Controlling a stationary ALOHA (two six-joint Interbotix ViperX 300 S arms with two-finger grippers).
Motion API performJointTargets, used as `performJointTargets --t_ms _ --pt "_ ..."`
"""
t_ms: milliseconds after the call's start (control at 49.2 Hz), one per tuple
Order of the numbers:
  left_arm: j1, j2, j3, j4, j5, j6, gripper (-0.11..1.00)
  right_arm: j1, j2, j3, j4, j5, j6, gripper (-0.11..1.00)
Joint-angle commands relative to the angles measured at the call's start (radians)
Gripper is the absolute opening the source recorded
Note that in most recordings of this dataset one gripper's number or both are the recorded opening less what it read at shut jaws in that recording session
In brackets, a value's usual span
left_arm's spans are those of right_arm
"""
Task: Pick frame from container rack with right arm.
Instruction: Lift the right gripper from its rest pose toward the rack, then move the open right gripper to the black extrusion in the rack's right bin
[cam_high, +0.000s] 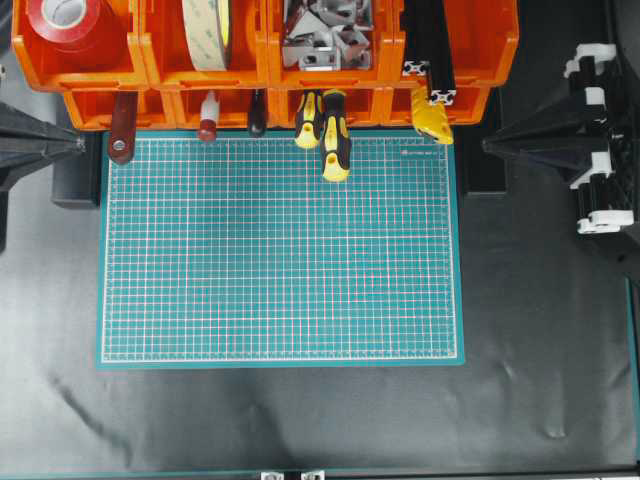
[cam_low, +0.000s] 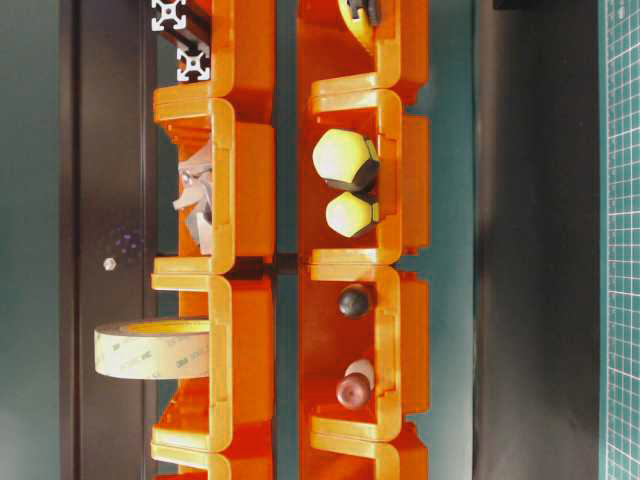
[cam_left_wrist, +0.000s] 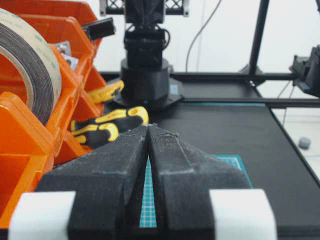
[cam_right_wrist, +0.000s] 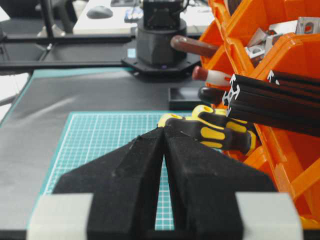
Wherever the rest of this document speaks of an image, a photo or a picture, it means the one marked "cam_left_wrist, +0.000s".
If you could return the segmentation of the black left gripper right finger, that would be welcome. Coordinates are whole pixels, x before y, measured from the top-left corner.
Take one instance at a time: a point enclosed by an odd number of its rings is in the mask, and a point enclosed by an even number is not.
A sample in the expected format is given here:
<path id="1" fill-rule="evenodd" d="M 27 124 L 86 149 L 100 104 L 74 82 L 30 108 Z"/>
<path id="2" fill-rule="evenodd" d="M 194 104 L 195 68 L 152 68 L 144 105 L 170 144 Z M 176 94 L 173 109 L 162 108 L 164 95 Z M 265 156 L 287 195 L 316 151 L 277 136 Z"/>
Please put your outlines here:
<path id="1" fill-rule="evenodd" d="M 249 189 L 246 175 L 155 124 L 148 127 L 148 151 L 156 224 L 164 238 L 214 239 L 209 191 Z"/>

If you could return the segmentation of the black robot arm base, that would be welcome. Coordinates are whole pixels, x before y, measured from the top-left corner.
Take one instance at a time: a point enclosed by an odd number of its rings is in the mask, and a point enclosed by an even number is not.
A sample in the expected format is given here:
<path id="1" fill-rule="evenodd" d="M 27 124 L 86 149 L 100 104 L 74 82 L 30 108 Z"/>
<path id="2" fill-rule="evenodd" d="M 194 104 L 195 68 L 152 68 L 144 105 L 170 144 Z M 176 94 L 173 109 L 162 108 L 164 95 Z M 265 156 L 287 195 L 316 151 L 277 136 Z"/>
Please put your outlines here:
<path id="1" fill-rule="evenodd" d="M 164 109 L 183 99 L 183 86 L 170 77 L 163 57 L 171 35 L 160 25 L 165 20 L 163 0 L 125 0 L 123 14 L 130 27 L 124 33 L 126 57 L 119 78 L 124 83 L 118 103 L 142 105 L 148 110 Z"/>

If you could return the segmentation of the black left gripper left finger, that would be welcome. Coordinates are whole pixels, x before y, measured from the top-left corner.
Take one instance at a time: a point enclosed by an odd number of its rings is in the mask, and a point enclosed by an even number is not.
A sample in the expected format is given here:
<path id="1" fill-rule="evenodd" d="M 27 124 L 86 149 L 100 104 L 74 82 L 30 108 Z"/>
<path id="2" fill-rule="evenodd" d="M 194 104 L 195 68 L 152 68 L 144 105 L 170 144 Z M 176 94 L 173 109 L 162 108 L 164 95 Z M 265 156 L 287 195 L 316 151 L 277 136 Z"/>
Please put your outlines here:
<path id="1" fill-rule="evenodd" d="M 75 192 L 69 239 L 122 240 L 139 227 L 147 136 L 147 126 L 137 127 L 42 176 L 36 192 Z"/>

